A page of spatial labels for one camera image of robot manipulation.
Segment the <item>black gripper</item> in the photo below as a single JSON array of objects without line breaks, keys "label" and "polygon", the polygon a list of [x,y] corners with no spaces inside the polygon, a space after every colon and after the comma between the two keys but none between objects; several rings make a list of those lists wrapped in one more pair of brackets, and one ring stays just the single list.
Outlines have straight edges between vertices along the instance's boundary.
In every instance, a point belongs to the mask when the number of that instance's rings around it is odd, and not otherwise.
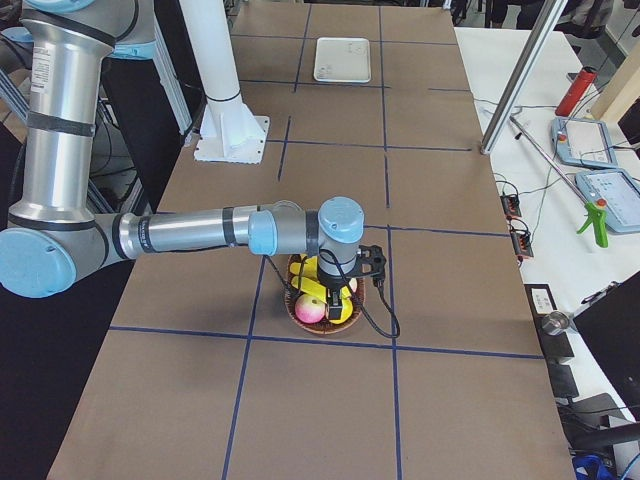
[{"label": "black gripper", "polygon": [[351,289],[349,280],[353,277],[349,273],[355,266],[355,259],[340,264],[332,258],[318,259],[318,280],[327,287],[330,292],[338,292],[344,298],[341,300],[340,316],[338,318],[338,301],[329,300],[327,303],[326,317],[328,320],[347,321],[351,317]]}]

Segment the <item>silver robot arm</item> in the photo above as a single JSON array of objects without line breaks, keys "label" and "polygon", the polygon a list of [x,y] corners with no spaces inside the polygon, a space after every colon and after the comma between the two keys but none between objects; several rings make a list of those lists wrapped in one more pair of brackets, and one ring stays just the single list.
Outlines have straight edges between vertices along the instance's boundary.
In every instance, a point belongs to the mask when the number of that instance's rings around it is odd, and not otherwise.
[{"label": "silver robot arm", "polygon": [[22,21],[33,39],[30,105],[22,196],[1,233],[5,289],[43,298],[143,254],[245,246],[260,256],[299,254],[315,267],[330,319],[361,304],[351,287],[372,254],[352,199],[334,197],[316,210],[279,201],[150,216],[89,211],[102,62],[154,55],[154,5],[27,1]]}]

